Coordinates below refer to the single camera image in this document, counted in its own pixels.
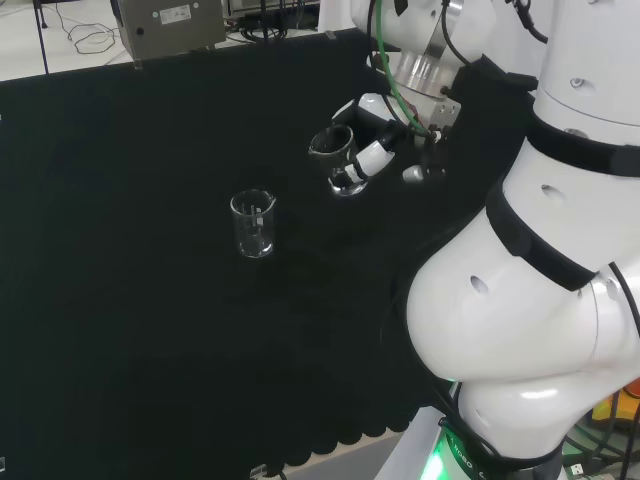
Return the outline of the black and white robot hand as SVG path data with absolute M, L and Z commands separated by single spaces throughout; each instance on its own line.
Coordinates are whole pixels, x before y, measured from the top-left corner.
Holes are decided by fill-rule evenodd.
M 332 123 L 351 128 L 356 152 L 337 169 L 336 180 L 349 187 L 365 184 L 402 153 L 417 156 L 415 163 L 403 171 L 405 182 L 444 179 L 448 137 L 461 105 L 450 98 L 425 101 L 426 116 L 419 119 L 428 132 L 425 138 L 411 133 L 412 125 L 398 102 L 381 94 L 366 93 L 337 111 Z

